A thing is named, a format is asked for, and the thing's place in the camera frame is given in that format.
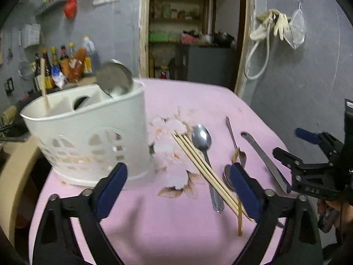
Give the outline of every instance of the white hose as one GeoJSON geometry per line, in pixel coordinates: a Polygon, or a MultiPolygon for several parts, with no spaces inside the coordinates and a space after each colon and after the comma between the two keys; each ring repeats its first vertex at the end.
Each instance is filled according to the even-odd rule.
{"type": "Polygon", "coordinates": [[[246,62],[245,62],[245,70],[244,70],[244,74],[245,74],[245,77],[248,79],[248,80],[255,80],[255,79],[258,79],[262,74],[263,72],[265,71],[266,67],[267,67],[267,64],[268,64],[268,58],[270,56],[270,28],[271,28],[271,24],[269,23],[268,26],[267,26],[267,36],[266,36],[266,48],[267,48],[267,52],[266,52],[266,60],[265,60],[265,63],[262,67],[262,69],[254,76],[249,76],[248,75],[248,64],[251,60],[251,57],[252,55],[254,54],[255,50],[257,49],[257,47],[259,46],[259,41],[257,41],[254,45],[254,47],[251,49],[250,51],[250,54],[248,55],[247,59],[246,59],[246,62]]]}

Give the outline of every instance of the blue gripper pad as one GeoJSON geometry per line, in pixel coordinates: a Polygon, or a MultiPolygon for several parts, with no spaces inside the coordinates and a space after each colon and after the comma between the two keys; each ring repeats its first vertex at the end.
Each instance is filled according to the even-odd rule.
{"type": "Polygon", "coordinates": [[[98,222],[107,218],[118,198],[126,180],[128,169],[125,164],[118,163],[110,175],[98,182],[94,188],[94,207],[98,222]]]}
{"type": "Polygon", "coordinates": [[[320,138],[319,135],[316,133],[311,133],[309,131],[303,130],[301,128],[297,128],[295,130],[295,135],[299,137],[302,140],[305,140],[307,142],[310,142],[312,144],[319,144],[320,143],[320,138]]]}
{"type": "Polygon", "coordinates": [[[253,191],[252,185],[258,185],[258,189],[263,191],[257,180],[250,178],[239,163],[232,165],[230,170],[230,179],[232,185],[241,199],[243,206],[250,218],[257,222],[261,216],[262,203],[257,198],[257,194],[253,191]]]}

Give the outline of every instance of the pink tablecloth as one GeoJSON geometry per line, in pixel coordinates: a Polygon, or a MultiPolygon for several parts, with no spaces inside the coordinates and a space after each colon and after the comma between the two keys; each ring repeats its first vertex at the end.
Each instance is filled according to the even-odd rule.
{"type": "MultiPolygon", "coordinates": [[[[144,80],[146,84],[146,113],[169,117],[183,110],[192,110],[194,119],[204,124],[212,136],[209,159],[214,171],[221,176],[231,161],[233,143],[225,125],[229,116],[237,145],[247,153],[246,171],[256,178],[263,188],[281,190],[272,179],[260,157],[240,136],[248,131],[271,157],[287,180],[290,171],[272,157],[275,147],[285,148],[283,142],[266,124],[233,92],[211,85],[144,80]]],[[[126,265],[214,265],[232,264],[250,237],[255,223],[243,218],[243,236],[238,236],[237,217],[225,205],[222,214],[211,205],[207,184],[197,186],[197,199],[186,194],[178,198],[158,196],[160,185],[123,190],[109,217],[101,226],[116,252],[126,265]]],[[[52,171],[40,194],[29,233],[29,255],[32,259],[36,232],[48,197],[78,195],[81,187],[67,185],[52,171]]],[[[80,225],[73,220],[78,244],[86,261],[94,263],[83,238],[80,225]]],[[[277,248],[281,229],[276,228],[272,242],[263,259],[269,262],[277,248]]]]}

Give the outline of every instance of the screw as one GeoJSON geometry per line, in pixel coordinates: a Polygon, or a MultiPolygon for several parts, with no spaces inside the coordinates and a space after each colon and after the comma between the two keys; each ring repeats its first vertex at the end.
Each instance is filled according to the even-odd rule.
{"type": "Polygon", "coordinates": [[[92,194],[93,190],[90,188],[85,189],[84,191],[82,191],[82,195],[83,196],[90,196],[92,194]]]}
{"type": "Polygon", "coordinates": [[[50,199],[51,201],[54,201],[54,200],[57,199],[57,198],[59,198],[59,195],[57,195],[57,194],[52,194],[52,195],[50,195],[50,197],[49,197],[49,199],[50,199]]]}
{"type": "Polygon", "coordinates": [[[272,189],[266,189],[265,194],[269,197],[275,196],[276,193],[272,189]]]}
{"type": "Polygon", "coordinates": [[[308,200],[308,198],[307,198],[305,195],[303,195],[303,194],[299,194],[297,198],[298,198],[300,201],[303,201],[303,202],[305,202],[305,201],[308,200]]]}

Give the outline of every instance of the clear plastic bag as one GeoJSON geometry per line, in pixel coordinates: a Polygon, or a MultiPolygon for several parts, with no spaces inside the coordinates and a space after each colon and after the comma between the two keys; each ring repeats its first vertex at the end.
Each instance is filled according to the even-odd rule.
{"type": "Polygon", "coordinates": [[[287,43],[296,50],[302,43],[304,43],[306,35],[306,27],[301,11],[301,4],[299,9],[293,13],[292,20],[289,22],[289,30],[285,31],[284,38],[287,43]]]}

